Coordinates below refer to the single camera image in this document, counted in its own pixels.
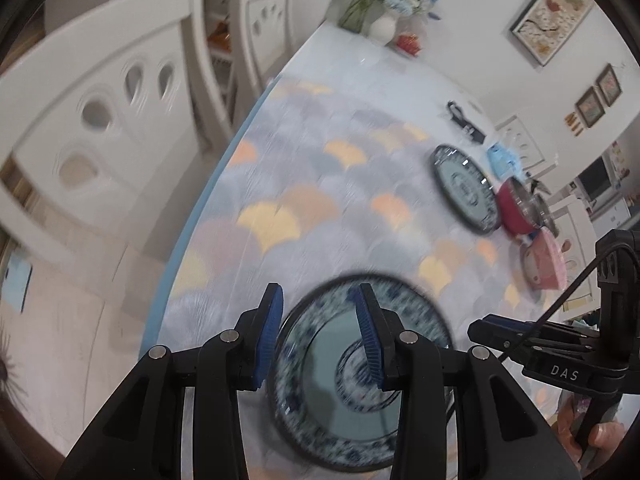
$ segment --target plate rim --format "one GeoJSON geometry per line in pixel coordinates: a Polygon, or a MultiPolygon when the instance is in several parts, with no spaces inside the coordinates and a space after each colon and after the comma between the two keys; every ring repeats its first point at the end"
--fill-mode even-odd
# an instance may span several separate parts
{"type": "Polygon", "coordinates": [[[478,165],[478,163],[475,161],[475,159],[472,156],[467,155],[466,152],[464,152],[463,150],[460,150],[460,148],[452,146],[451,144],[439,144],[438,146],[436,146],[434,148],[433,152],[431,153],[430,161],[431,161],[431,171],[433,171],[433,176],[436,179],[436,182],[438,184],[438,188],[440,189],[440,192],[444,196],[444,198],[447,201],[447,203],[453,209],[455,209],[456,213],[458,213],[458,218],[460,218],[460,220],[462,220],[462,222],[467,227],[469,227],[476,234],[481,234],[481,235],[491,234],[491,233],[493,233],[494,231],[496,231],[496,230],[498,230],[500,228],[500,226],[502,225],[502,215],[500,214],[500,208],[498,207],[498,200],[497,200],[497,197],[496,197],[494,185],[491,183],[491,180],[489,179],[489,177],[482,170],[482,168],[480,168],[480,166],[478,165]],[[436,152],[441,148],[445,148],[445,149],[448,149],[448,150],[453,150],[454,152],[462,153],[476,167],[476,170],[478,170],[479,173],[482,174],[485,177],[485,179],[489,183],[489,189],[491,190],[492,195],[494,196],[495,211],[496,211],[495,224],[493,224],[493,225],[491,225],[489,227],[482,227],[482,225],[480,225],[479,223],[474,222],[472,219],[470,219],[466,215],[466,213],[463,211],[463,209],[460,207],[460,205],[455,200],[453,200],[452,197],[449,195],[449,193],[445,190],[444,183],[442,181],[442,177],[440,176],[440,173],[438,172],[439,163],[436,160],[436,152]]]}
{"type": "Polygon", "coordinates": [[[377,278],[377,279],[398,282],[401,285],[404,285],[410,288],[412,291],[414,291],[415,294],[418,294],[418,296],[426,300],[428,303],[431,303],[434,306],[433,311],[435,312],[439,321],[444,326],[447,338],[450,341],[450,348],[453,348],[453,349],[455,348],[449,323],[440,312],[440,309],[436,306],[437,304],[435,303],[435,301],[433,301],[428,294],[421,291],[417,286],[407,282],[407,280],[405,280],[401,276],[396,276],[386,272],[375,272],[374,270],[368,270],[368,271],[363,270],[361,272],[349,272],[347,274],[341,274],[339,276],[336,276],[335,278],[328,280],[327,282],[322,283],[321,285],[316,286],[315,288],[310,290],[308,293],[306,293],[302,297],[302,299],[296,303],[296,306],[293,309],[291,309],[291,311],[287,314],[287,317],[284,323],[282,324],[282,327],[280,327],[280,331],[278,332],[276,346],[273,351],[273,360],[271,362],[272,363],[271,368],[269,370],[269,373],[266,379],[266,396],[267,396],[267,402],[268,402],[271,420],[274,426],[276,427],[276,429],[278,430],[278,434],[284,439],[284,441],[289,446],[291,446],[293,451],[298,453],[302,458],[304,458],[305,460],[308,460],[314,465],[323,467],[325,469],[330,469],[333,471],[343,472],[343,473],[367,473],[371,471],[384,469],[392,465],[393,457],[391,457],[391,459],[389,460],[372,463],[366,466],[343,466],[343,465],[335,464],[332,462],[328,462],[327,460],[323,460],[319,456],[312,454],[311,452],[309,452],[308,450],[300,446],[300,444],[297,443],[297,441],[290,434],[287,427],[284,425],[282,418],[278,415],[278,410],[276,408],[275,393],[274,393],[275,392],[275,387],[274,387],[275,368],[273,367],[273,363],[276,362],[278,355],[282,351],[282,346],[284,345],[284,342],[286,341],[287,336],[295,326],[296,321],[300,318],[300,316],[302,316],[303,312],[308,308],[308,306],[312,303],[312,301],[316,297],[320,296],[321,294],[324,294],[327,290],[331,289],[333,286],[337,284],[340,284],[347,280],[356,280],[360,278],[362,279],[377,278]]]}

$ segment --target small red object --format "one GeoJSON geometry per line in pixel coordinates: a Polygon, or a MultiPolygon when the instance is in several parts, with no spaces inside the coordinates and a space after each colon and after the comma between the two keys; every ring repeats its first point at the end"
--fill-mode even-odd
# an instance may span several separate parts
{"type": "Polygon", "coordinates": [[[396,45],[411,56],[417,56],[421,51],[420,41],[415,34],[400,34],[396,40],[396,45]]]}
{"type": "Polygon", "coordinates": [[[221,48],[225,52],[231,52],[231,40],[229,25],[227,22],[218,22],[214,30],[207,38],[209,44],[221,48]]]}

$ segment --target dining table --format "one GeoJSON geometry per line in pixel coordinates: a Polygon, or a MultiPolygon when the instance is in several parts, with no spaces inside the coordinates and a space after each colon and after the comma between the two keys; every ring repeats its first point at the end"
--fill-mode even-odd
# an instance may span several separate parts
{"type": "MultiPolygon", "coordinates": [[[[336,276],[397,276],[439,307],[457,349],[471,322],[493,313],[537,319],[557,293],[533,290],[521,243],[503,228],[478,234],[438,188],[431,153],[469,155],[494,189],[487,147],[492,121],[465,89],[429,65],[323,23],[268,85],[230,143],[184,227],[158,286],[141,355],[162,344],[194,348],[256,308],[266,285],[284,290],[284,316],[336,276]],[[455,101],[486,135],[472,142],[450,120],[455,101]]],[[[560,390],[505,362],[542,414],[560,390]]],[[[254,479],[340,478],[306,462],[271,421],[264,388],[239,393],[242,439],[254,479]]],[[[192,478],[190,402],[183,420],[182,478],[192,478]]],[[[447,477],[456,475],[454,424],[447,477]]],[[[386,479],[389,469],[360,474],[386,479]]]]}

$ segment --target blue and white plate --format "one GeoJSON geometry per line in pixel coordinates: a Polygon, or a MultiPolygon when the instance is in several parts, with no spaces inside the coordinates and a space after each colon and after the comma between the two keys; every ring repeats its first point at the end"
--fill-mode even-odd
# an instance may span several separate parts
{"type": "Polygon", "coordinates": [[[391,276],[356,274],[325,283],[287,318],[268,380],[280,433],[318,465],[348,472],[387,467],[393,460],[399,392],[382,392],[369,375],[350,290],[370,283],[382,308],[405,328],[452,348],[434,304],[391,276]]]}
{"type": "Polygon", "coordinates": [[[441,144],[431,155],[433,174],[460,219],[480,234],[500,227],[500,210],[491,181],[466,153],[441,144]]]}

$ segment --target chair hole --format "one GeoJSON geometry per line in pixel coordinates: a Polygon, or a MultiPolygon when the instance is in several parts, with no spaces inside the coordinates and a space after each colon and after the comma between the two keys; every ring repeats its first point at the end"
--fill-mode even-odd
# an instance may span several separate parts
{"type": "Polygon", "coordinates": [[[84,155],[75,153],[64,161],[58,175],[62,185],[67,189],[77,189],[98,176],[94,164],[84,155]]]}
{"type": "Polygon", "coordinates": [[[160,97],[164,98],[167,92],[171,89],[174,82],[174,67],[170,64],[166,64],[160,70],[158,75],[158,86],[160,89],[160,97]]]}
{"type": "Polygon", "coordinates": [[[82,120],[88,126],[104,131],[111,124],[111,114],[103,102],[94,99],[82,108],[82,120]]]}
{"type": "Polygon", "coordinates": [[[140,95],[142,88],[142,69],[136,65],[129,69],[127,75],[124,78],[124,89],[129,99],[129,103],[133,102],[133,99],[140,95]]]}

